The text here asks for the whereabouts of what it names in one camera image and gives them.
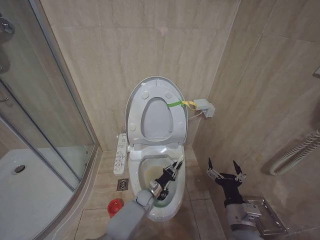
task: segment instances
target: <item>red object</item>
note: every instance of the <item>red object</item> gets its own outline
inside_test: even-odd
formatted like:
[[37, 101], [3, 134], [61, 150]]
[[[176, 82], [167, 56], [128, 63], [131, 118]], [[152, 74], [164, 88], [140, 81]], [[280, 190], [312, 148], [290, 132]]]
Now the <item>red object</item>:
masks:
[[110, 218], [112, 218], [124, 206], [122, 199], [116, 198], [109, 202], [106, 208]]

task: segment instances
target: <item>power cord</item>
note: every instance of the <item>power cord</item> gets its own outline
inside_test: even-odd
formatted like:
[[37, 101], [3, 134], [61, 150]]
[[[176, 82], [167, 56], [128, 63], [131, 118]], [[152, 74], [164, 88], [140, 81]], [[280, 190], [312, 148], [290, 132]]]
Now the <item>power cord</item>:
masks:
[[194, 119], [194, 118], [196, 118], [196, 117], [198, 117], [198, 116], [200, 116], [200, 115], [203, 114], [203, 113], [204, 113], [204, 112], [201, 111], [199, 114], [189, 117], [189, 118], [188, 118], [188, 121], [189, 121], [189, 120], [192, 120], [192, 119]]

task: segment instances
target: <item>yellow strap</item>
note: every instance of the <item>yellow strap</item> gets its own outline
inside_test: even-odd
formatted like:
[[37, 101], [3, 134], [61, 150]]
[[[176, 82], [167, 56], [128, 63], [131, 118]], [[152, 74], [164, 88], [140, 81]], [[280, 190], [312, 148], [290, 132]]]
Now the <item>yellow strap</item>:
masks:
[[196, 108], [198, 107], [198, 105], [194, 101], [181, 101], [181, 104], [186, 105], [191, 110], [196, 110]]

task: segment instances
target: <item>floor drain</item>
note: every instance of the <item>floor drain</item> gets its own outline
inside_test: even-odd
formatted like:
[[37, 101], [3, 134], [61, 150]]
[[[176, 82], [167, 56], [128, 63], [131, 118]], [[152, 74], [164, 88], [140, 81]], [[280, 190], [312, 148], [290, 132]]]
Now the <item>floor drain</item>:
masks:
[[129, 178], [123, 178], [118, 180], [118, 185], [116, 186], [117, 191], [128, 190]]
[[26, 165], [20, 165], [20, 166], [17, 166], [15, 169], [14, 169], [14, 172], [16, 173], [16, 174], [19, 174], [19, 173], [21, 173], [23, 170], [25, 170], [26, 169]]

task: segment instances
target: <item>toilet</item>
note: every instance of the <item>toilet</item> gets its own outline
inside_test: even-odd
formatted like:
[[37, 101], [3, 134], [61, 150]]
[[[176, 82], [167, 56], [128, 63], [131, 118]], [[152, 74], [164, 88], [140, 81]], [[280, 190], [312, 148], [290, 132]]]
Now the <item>toilet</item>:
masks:
[[[185, 157], [184, 142], [188, 128], [185, 107], [167, 104], [184, 101], [177, 86], [167, 78], [152, 76], [141, 81], [132, 91], [125, 109], [128, 141], [128, 167], [132, 190], [136, 195], [147, 189], [149, 181], [163, 173], [163, 168]], [[155, 200], [148, 213], [154, 222], [165, 222], [179, 211], [185, 191], [185, 160], [175, 181], [168, 186], [168, 196]]]

